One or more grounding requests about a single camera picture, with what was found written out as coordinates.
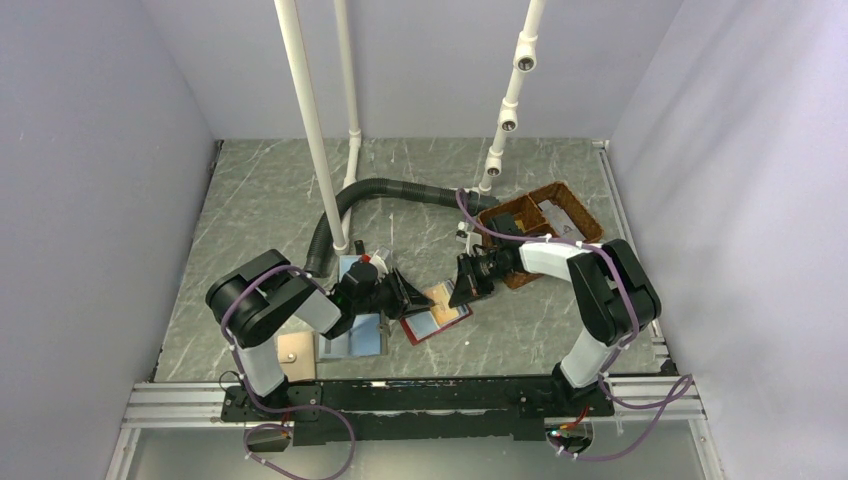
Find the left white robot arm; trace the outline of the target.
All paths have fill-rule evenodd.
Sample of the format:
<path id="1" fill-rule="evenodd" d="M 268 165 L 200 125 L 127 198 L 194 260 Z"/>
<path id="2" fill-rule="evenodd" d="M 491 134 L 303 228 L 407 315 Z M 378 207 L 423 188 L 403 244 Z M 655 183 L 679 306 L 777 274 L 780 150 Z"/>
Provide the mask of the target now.
<path id="1" fill-rule="evenodd" d="M 292 317 L 328 340 L 349 332 L 359 315 L 399 320 L 434 302 L 395 268 L 364 255 L 326 290 L 309 273 L 270 249 L 218 279 L 205 303 L 233 354 L 248 407 L 264 420 L 288 405 L 289 377 L 277 360 L 275 337 Z"/>

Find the gold VIP card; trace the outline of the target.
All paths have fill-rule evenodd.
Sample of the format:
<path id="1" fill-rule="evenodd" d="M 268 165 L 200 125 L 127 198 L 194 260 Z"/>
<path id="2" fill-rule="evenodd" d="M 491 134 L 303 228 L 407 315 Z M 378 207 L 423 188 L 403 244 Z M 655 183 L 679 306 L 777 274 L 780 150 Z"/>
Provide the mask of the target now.
<path id="1" fill-rule="evenodd" d="M 452 295 L 452 284 L 450 281 L 441 282 L 427 288 L 424 295 L 433 302 L 431 309 L 433 311 L 450 311 L 452 307 L 449 305 Z"/>

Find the red leather card holder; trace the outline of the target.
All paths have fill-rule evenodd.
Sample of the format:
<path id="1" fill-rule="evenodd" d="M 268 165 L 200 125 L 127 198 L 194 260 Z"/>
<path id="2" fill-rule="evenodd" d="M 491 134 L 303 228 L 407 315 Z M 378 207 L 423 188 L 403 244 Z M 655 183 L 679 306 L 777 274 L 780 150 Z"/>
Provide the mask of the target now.
<path id="1" fill-rule="evenodd" d="M 418 345 L 428 338 L 458 324 L 473 314 L 467 305 L 452 308 L 450 311 L 433 311 L 432 309 L 411 315 L 400 320 L 400 325 L 411 345 Z"/>

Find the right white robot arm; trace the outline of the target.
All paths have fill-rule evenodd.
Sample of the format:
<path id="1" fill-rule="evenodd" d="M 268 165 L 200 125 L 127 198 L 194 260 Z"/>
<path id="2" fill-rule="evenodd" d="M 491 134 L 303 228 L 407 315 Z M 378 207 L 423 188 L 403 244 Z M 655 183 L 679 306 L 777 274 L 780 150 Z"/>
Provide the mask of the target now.
<path id="1" fill-rule="evenodd" d="M 660 316 L 661 300 L 630 244 L 603 244 L 528 236 L 512 214 L 489 220 L 493 244 L 457 257 L 457 278 L 449 300 L 458 307 L 494 291 L 497 280 L 513 273 L 549 276 L 571 283 L 582 330 L 557 363 L 551 401 L 557 411 L 574 415 L 590 399 L 589 388 L 617 353 Z"/>

